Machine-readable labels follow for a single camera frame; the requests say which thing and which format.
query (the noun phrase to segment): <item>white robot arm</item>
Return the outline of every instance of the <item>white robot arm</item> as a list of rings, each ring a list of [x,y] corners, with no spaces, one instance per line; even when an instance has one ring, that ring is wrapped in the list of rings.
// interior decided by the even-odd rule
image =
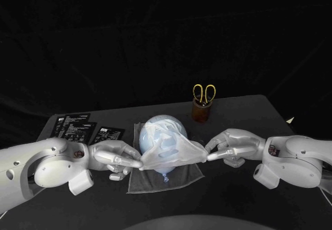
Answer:
[[[207,152],[215,146],[218,152],[207,155],[207,161],[222,158],[235,168],[243,159],[262,161],[254,179],[268,189],[275,188],[282,179],[298,187],[319,186],[332,194],[332,178],[321,176],[323,161],[332,165],[332,141],[303,136],[269,137],[265,141],[245,130],[226,129],[205,146]]]
[[[109,180],[121,180],[142,166],[138,160],[138,151],[119,140],[88,147],[50,138],[0,150],[0,213],[66,182],[77,195],[93,185],[88,169],[111,170]]]

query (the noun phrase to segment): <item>scissors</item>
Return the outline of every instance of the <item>scissors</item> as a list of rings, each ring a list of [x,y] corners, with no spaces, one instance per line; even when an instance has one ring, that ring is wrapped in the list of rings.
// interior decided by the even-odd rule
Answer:
[[[194,95],[194,87],[196,87],[196,86],[200,87],[200,99],[197,99],[197,98],[196,98],[196,95]],[[213,88],[213,93],[216,93],[216,88],[215,88],[215,86],[213,86],[213,85],[207,85],[206,88],[205,88],[205,102],[206,102],[206,104],[212,101],[212,99],[215,98],[215,95],[216,95],[216,94],[213,94],[210,100],[207,101],[206,92],[207,92],[207,88],[209,88],[209,87]],[[192,93],[193,93],[194,99],[199,101],[199,103],[202,103],[202,85],[196,84],[196,85],[193,86]]]

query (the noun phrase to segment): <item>dark table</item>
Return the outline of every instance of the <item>dark table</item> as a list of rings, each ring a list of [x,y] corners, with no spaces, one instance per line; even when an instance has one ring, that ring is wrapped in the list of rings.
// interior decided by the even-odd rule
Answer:
[[[183,123],[190,136],[205,143],[226,128],[245,129],[262,138],[288,136],[293,131],[267,98],[261,95],[213,100],[205,124],[190,118],[192,102],[90,112],[89,121],[99,126],[124,128],[122,140],[132,143],[132,125],[167,114]],[[37,140],[49,137],[50,117]],[[128,176],[109,181],[109,171],[90,171],[95,184],[73,196],[67,184],[46,189],[13,208],[1,229],[122,229],[145,220],[187,214],[239,218],[275,229],[323,229],[330,226],[332,207],[317,188],[304,189],[280,181],[268,190],[252,178],[258,161],[233,169],[222,160],[199,163],[205,178],[187,187],[148,194],[125,194]]]

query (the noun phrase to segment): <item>black card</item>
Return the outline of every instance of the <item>black card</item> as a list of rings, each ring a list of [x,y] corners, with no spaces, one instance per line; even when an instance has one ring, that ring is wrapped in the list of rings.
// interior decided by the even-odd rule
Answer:
[[[93,133],[95,122],[72,122],[63,132],[63,138],[72,142],[88,144],[89,137]]]
[[[60,132],[60,127],[62,127],[63,121],[65,121],[65,116],[59,116],[59,117],[56,118],[56,123],[54,123],[54,125],[53,125],[53,130],[52,130],[50,138],[59,136],[59,132]]]
[[[121,140],[122,133],[124,133],[124,129],[121,128],[101,127],[95,135],[95,138],[90,142],[90,145],[93,145],[95,143],[103,140]]]
[[[65,121],[62,123],[60,131],[57,137],[62,138],[65,135],[65,130],[72,122],[86,122],[89,114],[70,114],[65,115]]]

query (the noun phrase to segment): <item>pen holder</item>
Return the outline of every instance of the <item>pen holder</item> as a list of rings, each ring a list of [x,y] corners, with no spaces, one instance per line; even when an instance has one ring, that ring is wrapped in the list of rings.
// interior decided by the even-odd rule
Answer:
[[[196,122],[203,123],[207,120],[210,106],[212,106],[212,102],[209,102],[207,104],[199,103],[199,101],[193,98],[192,100],[192,119]]]

